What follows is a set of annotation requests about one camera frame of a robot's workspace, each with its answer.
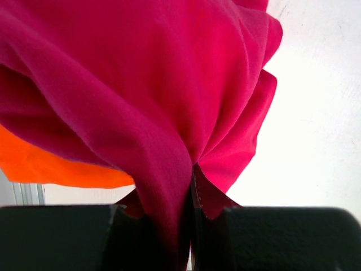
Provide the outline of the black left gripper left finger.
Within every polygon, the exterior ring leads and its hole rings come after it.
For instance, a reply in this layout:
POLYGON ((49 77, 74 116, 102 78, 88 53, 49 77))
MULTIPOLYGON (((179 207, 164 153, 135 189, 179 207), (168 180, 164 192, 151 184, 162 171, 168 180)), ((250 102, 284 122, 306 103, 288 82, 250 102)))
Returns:
POLYGON ((158 240, 136 190, 116 203, 109 236, 112 270, 151 270, 155 266, 158 240))

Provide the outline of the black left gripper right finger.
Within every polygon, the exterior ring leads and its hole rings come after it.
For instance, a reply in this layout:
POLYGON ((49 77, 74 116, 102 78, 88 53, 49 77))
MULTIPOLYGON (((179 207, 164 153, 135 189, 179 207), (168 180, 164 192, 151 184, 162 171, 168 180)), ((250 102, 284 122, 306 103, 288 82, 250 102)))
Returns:
POLYGON ((235 270, 227 211, 240 206, 207 179, 199 164, 193 166, 190 191, 192 269, 235 270))

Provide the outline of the magenta t shirt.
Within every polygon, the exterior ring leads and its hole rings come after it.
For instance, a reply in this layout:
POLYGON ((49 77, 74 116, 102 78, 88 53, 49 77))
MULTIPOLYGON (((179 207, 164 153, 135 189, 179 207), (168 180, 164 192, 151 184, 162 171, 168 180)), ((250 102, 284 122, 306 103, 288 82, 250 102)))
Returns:
POLYGON ((222 192, 256 151, 283 30, 267 1, 2 1, 1 127, 128 174, 184 270, 199 164, 222 192))

